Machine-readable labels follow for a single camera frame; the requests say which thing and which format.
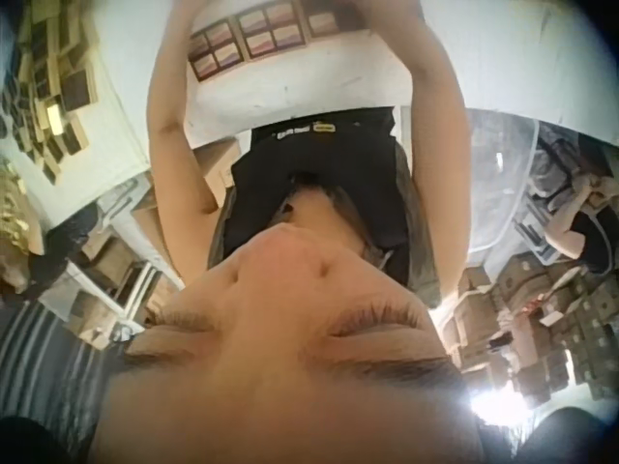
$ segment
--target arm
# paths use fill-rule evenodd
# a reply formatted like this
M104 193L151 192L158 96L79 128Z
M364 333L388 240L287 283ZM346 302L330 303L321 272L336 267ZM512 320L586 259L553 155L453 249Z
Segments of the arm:
M448 296L466 266L471 228L471 139L456 73L426 26L419 0L359 5L412 75L413 182L425 210L441 293Z
M583 188L574 200L557 211L545 228L545 239L550 246L572 259L578 259L582 255L585 236L570 229L590 194L590 187Z
M204 4L205 0L174 2L151 79L147 108L163 236L186 284L205 270L218 208L184 130L192 22Z

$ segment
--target person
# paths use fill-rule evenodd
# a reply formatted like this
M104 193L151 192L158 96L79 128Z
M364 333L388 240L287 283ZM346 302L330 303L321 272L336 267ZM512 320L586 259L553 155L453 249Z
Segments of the person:
M318 118L252 147L221 209L183 129L206 3L175 0L147 108L187 288L128 349L95 462L478 461L476 418L427 311L465 267L471 141L419 2L354 2L412 75L413 179L393 138Z
M575 197L554 214L545 228L546 241L594 275L616 268L619 218L610 201L619 196L619 184L609 177L579 176Z

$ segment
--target white wall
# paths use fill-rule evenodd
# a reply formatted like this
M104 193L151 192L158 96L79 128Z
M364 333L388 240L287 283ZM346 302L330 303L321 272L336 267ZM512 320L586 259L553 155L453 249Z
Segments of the white wall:
M262 0L215 2L197 30ZM102 55L144 150L150 74L170 0L98 0ZM531 1L424 1L467 106L540 119L619 144L616 63L572 9ZM193 146L296 116L409 104L407 71L369 33L342 36L245 65L198 85L191 72Z

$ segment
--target elbow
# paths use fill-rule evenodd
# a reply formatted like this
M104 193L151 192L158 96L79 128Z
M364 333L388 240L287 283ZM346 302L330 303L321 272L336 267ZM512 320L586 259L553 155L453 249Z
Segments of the elbow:
M183 132L183 124L175 119L171 120L148 120L148 133L151 138L168 135L174 132Z

